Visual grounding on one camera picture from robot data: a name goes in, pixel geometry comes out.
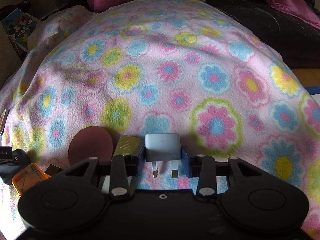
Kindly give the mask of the round reddish-brown compact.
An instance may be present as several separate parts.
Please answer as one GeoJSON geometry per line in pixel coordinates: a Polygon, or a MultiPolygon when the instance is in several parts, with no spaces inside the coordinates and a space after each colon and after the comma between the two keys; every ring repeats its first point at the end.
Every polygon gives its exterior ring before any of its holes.
{"type": "Polygon", "coordinates": [[[68,161],[72,166],[89,157],[110,161],[113,155],[113,140],[102,127],[89,126],[80,130],[70,142],[68,161]]]}

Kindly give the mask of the pink floral fleece blanket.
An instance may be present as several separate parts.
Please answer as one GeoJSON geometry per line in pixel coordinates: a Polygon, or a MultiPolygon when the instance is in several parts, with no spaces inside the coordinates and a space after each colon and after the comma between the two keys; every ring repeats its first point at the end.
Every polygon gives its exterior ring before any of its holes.
{"type": "Polygon", "coordinates": [[[40,168],[67,167],[85,127],[178,133],[193,153],[237,156],[300,188],[319,239],[319,105],[281,55],[202,0],[82,6],[41,22],[1,89],[1,145],[40,168]]]}

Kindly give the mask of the black sofa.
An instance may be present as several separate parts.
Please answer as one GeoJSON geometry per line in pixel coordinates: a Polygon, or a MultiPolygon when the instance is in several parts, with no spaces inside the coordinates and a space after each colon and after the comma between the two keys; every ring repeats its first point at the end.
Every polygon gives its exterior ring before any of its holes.
{"type": "Polygon", "coordinates": [[[276,50],[290,68],[319,68],[319,28],[266,0],[206,0],[276,50]]]}

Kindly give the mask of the gold white Cielo perfume bottle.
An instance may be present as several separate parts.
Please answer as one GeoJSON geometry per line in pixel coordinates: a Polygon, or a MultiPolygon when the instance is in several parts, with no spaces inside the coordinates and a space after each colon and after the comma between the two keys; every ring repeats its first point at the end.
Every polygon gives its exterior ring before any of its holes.
{"type": "Polygon", "coordinates": [[[136,156],[139,154],[142,146],[143,146],[143,142],[139,138],[128,136],[128,135],[121,135],[118,140],[113,157],[116,157],[118,155],[136,156]]]}

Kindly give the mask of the white UK plug adapter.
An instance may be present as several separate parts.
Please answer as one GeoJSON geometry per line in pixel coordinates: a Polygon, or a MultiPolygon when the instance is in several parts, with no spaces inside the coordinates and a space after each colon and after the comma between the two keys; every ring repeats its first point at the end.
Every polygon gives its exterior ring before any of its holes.
{"type": "Polygon", "coordinates": [[[171,176],[178,178],[178,161],[182,159],[180,136],[177,133],[147,134],[145,136],[146,162],[151,162],[154,178],[158,176],[157,163],[171,162],[171,176]]]}

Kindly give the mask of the orange tin with picture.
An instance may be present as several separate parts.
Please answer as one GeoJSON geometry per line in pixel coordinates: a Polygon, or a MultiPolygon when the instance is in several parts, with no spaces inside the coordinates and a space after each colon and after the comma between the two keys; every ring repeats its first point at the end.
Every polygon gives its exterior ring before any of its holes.
{"type": "Polygon", "coordinates": [[[48,178],[50,176],[45,174],[36,163],[31,163],[14,175],[11,182],[18,195],[21,196],[31,187],[48,178]]]}

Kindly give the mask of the colourful cartoon box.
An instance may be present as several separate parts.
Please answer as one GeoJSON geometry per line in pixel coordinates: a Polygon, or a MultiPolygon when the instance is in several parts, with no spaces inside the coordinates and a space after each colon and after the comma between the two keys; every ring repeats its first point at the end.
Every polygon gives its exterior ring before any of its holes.
{"type": "Polygon", "coordinates": [[[28,38],[38,23],[40,23],[40,20],[24,13],[20,9],[15,9],[1,20],[9,40],[25,52],[28,51],[28,38]]]}

